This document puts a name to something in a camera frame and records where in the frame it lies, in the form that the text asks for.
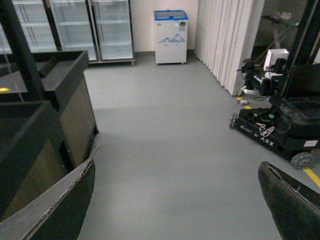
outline blue freezer lid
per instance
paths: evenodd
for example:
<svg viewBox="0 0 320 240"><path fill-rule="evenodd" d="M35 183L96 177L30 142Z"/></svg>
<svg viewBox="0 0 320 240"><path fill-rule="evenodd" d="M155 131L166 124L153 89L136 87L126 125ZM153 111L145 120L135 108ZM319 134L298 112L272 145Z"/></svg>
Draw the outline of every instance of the blue freezer lid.
<svg viewBox="0 0 320 240"><path fill-rule="evenodd" d="M153 15L155 21L188 20L188 16L183 10L153 11Z"/></svg>

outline refrigerator door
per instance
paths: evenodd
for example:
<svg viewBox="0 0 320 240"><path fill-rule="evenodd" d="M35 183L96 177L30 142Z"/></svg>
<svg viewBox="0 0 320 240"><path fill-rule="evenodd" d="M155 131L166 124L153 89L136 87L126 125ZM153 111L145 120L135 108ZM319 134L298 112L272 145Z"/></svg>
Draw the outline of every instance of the refrigerator door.
<svg viewBox="0 0 320 240"><path fill-rule="evenodd" d="M85 0L51 0L51 9L64 51L88 51L97 60L87 3Z"/></svg>
<svg viewBox="0 0 320 240"><path fill-rule="evenodd" d="M13 0L12 2L31 52L57 51L42 0ZM0 53L11 53L2 27L0 38Z"/></svg>
<svg viewBox="0 0 320 240"><path fill-rule="evenodd" d="M103 60L133 58L128 0L93 0Z"/></svg>

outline label sticker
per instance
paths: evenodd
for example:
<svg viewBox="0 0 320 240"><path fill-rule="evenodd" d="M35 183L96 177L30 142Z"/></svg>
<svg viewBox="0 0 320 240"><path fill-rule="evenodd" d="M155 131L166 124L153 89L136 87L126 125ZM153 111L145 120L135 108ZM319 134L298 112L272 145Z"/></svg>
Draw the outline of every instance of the label sticker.
<svg viewBox="0 0 320 240"><path fill-rule="evenodd" d="M304 147L315 147L318 143L318 140L310 140L310 141L305 141L305 144L303 145Z"/></svg>

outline white curtain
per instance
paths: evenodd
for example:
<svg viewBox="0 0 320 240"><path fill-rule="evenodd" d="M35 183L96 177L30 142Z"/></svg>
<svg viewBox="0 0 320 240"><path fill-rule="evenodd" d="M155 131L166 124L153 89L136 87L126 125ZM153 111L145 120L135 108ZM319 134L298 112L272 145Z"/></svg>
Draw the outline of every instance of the white curtain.
<svg viewBox="0 0 320 240"><path fill-rule="evenodd" d="M250 58L265 0L199 0L195 54L232 95Z"/></svg>

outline gray floor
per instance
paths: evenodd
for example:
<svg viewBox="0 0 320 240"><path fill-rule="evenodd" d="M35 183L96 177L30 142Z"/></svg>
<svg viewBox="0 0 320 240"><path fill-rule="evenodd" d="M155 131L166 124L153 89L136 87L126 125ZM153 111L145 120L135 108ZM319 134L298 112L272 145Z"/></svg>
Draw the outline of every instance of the gray floor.
<svg viewBox="0 0 320 240"><path fill-rule="evenodd" d="M159 66L138 57L85 77L100 147L78 240L280 240L257 177L262 161L319 192L303 171L229 129L242 106L195 57Z"/></svg>

